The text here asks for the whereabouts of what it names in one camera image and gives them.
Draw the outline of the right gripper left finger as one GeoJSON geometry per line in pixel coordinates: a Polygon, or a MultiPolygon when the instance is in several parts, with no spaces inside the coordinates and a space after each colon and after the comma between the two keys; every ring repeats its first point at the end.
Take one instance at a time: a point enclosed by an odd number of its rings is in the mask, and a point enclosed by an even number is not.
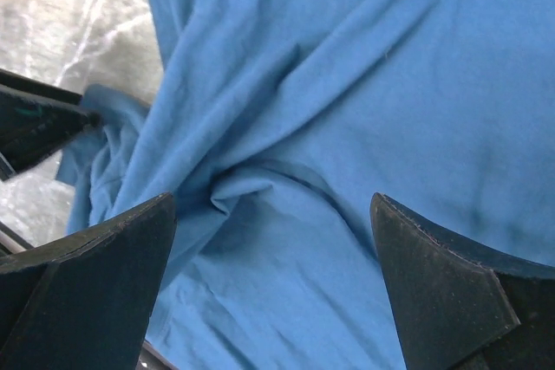
{"type": "Polygon", "coordinates": [[[3,369],[134,369],[176,230],[169,193],[1,256],[3,369]]]}

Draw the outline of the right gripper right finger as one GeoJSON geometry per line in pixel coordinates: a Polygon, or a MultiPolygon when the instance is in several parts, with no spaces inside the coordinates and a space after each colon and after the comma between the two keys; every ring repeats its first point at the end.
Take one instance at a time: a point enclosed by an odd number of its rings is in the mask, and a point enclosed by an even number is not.
{"type": "Polygon", "coordinates": [[[552,369],[554,269],[377,193],[372,231],[408,369],[552,369]]]}

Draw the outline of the blue t-shirt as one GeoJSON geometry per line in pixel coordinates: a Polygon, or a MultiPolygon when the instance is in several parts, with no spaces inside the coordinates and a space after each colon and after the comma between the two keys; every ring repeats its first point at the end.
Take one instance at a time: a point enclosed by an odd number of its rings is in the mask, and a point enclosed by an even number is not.
{"type": "Polygon", "coordinates": [[[554,0],[148,0],[151,107],[102,86],[68,230],[163,192],[147,340],[181,369],[401,369],[376,192],[554,261],[554,0]]]}

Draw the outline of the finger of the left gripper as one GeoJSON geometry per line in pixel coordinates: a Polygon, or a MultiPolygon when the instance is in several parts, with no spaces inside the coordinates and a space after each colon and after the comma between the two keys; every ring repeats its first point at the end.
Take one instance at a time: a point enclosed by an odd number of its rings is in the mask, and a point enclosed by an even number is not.
{"type": "Polygon", "coordinates": [[[4,69],[0,70],[0,81],[4,87],[71,105],[79,105],[82,100],[82,96],[78,93],[36,81],[4,69]]]}
{"type": "Polygon", "coordinates": [[[31,92],[2,86],[1,172],[26,172],[97,128],[101,116],[81,107],[81,98],[51,86],[31,92]]]}

